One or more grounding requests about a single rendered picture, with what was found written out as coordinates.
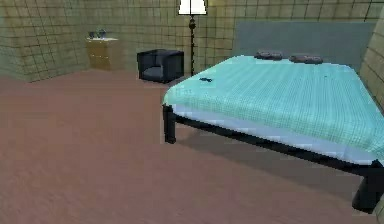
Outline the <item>black open box crate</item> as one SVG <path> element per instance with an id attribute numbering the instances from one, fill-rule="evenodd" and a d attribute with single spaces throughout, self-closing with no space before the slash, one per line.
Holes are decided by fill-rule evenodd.
<path id="1" fill-rule="evenodd" d="M 184 52 L 166 49 L 139 52 L 137 65 L 140 79 L 169 83 L 184 75 Z"/>

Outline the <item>black floor lamp white shade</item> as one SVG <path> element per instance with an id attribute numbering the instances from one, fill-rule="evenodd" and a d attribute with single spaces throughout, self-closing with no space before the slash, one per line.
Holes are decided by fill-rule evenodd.
<path id="1" fill-rule="evenodd" d="M 195 28 L 196 20 L 195 17 L 199 15 L 206 15 L 207 9 L 205 0 L 180 0 L 179 15 L 185 15 L 189 17 L 189 30 L 190 30 L 190 73 L 195 74 L 194 69 L 194 39 L 195 39 Z"/>

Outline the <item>bed with turquoise cover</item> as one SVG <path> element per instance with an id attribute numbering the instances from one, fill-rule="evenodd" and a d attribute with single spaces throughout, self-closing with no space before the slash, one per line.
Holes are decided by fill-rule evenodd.
<path id="1" fill-rule="evenodd" d="M 238 22 L 230 58 L 165 93 L 166 142 L 175 143 L 175 126 L 184 124 L 359 175 L 352 206 L 372 213 L 384 195 L 384 115 L 358 72 L 373 29 L 366 22 Z M 283 59 L 256 59 L 257 51 Z M 323 63 L 293 63 L 291 55 Z"/>

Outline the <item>dark grey pillow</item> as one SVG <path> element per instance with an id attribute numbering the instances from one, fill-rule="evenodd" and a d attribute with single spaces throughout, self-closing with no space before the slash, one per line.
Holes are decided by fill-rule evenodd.
<path id="1" fill-rule="evenodd" d="M 293 63 L 304 63 L 304 64 L 322 64 L 323 59 L 319 56 L 310 55 L 291 55 L 289 60 Z"/>
<path id="2" fill-rule="evenodd" d="M 283 54 L 277 51 L 257 51 L 254 57 L 261 60 L 279 61 L 283 59 Z"/>

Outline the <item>yellow wooden chest of drawers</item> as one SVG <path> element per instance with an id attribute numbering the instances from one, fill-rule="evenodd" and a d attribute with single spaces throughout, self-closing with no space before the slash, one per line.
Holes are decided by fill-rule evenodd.
<path id="1" fill-rule="evenodd" d="M 123 68 L 123 47 L 119 39 L 87 38 L 85 44 L 93 69 L 115 71 Z"/>

